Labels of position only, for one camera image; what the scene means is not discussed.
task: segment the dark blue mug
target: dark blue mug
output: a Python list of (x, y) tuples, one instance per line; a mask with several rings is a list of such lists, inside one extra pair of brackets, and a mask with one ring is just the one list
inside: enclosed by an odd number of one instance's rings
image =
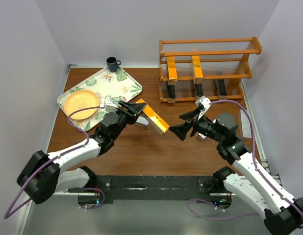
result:
[(121, 61), (117, 60), (115, 57), (109, 57), (107, 59), (108, 69), (111, 72), (116, 72), (120, 64), (121, 64)]

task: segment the wooden tabletop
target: wooden tabletop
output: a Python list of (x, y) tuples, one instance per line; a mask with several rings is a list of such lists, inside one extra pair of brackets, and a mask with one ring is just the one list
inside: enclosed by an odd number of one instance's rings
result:
[[(100, 68), (71, 69), (64, 91), (99, 70)], [(178, 116), (196, 108), (194, 102), (179, 102), (173, 105), (159, 102), (158, 69), (125, 70), (143, 86), (143, 91), (131, 102), (144, 99), (169, 125), (182, 124), (183, 120)], [(214, 104), (205, 115), (213, 120), (223, 112), (232, 114), (238, 123), (239, 108), (230, 103)], [(94, 129), (92, 128), (88, 133), (93, 133)], [(48, 152), (67, 148), (84, 139), (85, 136), (72, 128), (67, 123), (66, 115), (59, 110)], [(251, 140), (248, 140), (247, 144), (252, 147)], [(180, 141), (171, 132), (163, 137), (155, 129), (146, 130), (136, 125), (128, 125), (107, 153), (84, 161), (72, 169), (86, 165), (97, 175), (206, 176), (212, 175), (226, 165), (229, 166), (218, 154), (216, 146), (217, 142), (208, 138), (203, 142), (196, 137), (187, 137), (185, 141)]]

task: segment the floral tray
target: floral tray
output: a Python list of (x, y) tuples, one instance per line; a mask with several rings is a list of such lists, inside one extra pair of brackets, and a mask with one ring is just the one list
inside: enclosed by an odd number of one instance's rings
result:
[[(59, 96), (57, 103), (60, 109), (64, 112), (64, 103), (70, 94), (84, 89), (95, 92), (100, 104), (104, 103), (106, 95), (110, 95), (113, 103), (117, 104), (119, 100), (129, 101), (136, 97), (142, 91), (142, 86), (121, 67), (116, 72), (110, 72), (108, 67), (106, 67)], [(97, 109), (87, 119), (72, 119), (71, 121), (75, 126), (88, 131), (97, 125), (105, 114), (106, 111)]]

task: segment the wooden shelf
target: wooden shelf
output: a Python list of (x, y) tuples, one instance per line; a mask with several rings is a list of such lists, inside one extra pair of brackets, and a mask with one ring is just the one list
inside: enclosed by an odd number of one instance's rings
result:
[[(181, 44), (206, 44), (208, 50), (190, 51), (166, 51), (164, 45)], [(159, 95), (161, 102), (168, 102), (167, 97), (163, 97), (162, 85), (165, 82), (173, 85), (171, 88), (170, 103), (175, 101), (194, 101), (194, 92), (183, 94), (183, 97), (174, 96), (177, 91), (175, 87), (182, 82), (193, 81), (196, 84), (196, 94), (205, 95), (207, 91), (204, 87), (201, 93), (202, 82), (216, 81), (216, 84), (223, 84), (223, 95), (207, 94), (211, 100), (216, 99), (241, 99), (243, 92), (240, 85), (242, 78), (251, 78), (252, 71), (249, 66), (249, 55), (260, 54), (262, 47), (256, 37), (239, 39), (213, 39), (213, 40), (180, 40), (159, 42)]]

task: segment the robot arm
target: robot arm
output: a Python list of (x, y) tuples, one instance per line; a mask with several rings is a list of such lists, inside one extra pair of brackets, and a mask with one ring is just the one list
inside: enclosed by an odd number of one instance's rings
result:
[(253, 159), (249, 147), (236, 136), (238, 126), (234, 117), (223, 113), (214, 123), (204, 115), (210, 107), (210, 100), (203, 96), (196, 104), (197, 109), (180, 116), (185, 120), (184, 124), (171, 126), (169, 130), (182, 141), (192, 129), (191, 137), (199, 132), (219, 142), (219, 155), (239, 170), (248, 179), (249, 184), (243, 183), (229, 167), (217, 171), (214, 174), (215, 179), (258, 212), (273, 235), (287, 235), (300, 227), (303, 218), (295, 207), (303, 213), (303, 199), (295, 199)]
[(43, 151), (38, 151), (34, 153), (19, 175), (17, 183), (22, 187), (37, 169), (55, 158), (53, 162), (39, 171), (25, 187), (25, 192), (36, 204), (45, 202), (57, 191), (85, 186), (92, 188), (96, 175), (90, 169), (81, 167), (72, 171), (66, 170), (107, 152), (126, 125), (134, 124), (137, 121), (145, 106), (146, 103), (119, 101), (119, 108), (104, 116), (89, 139), (57, 152), (46, 154)]

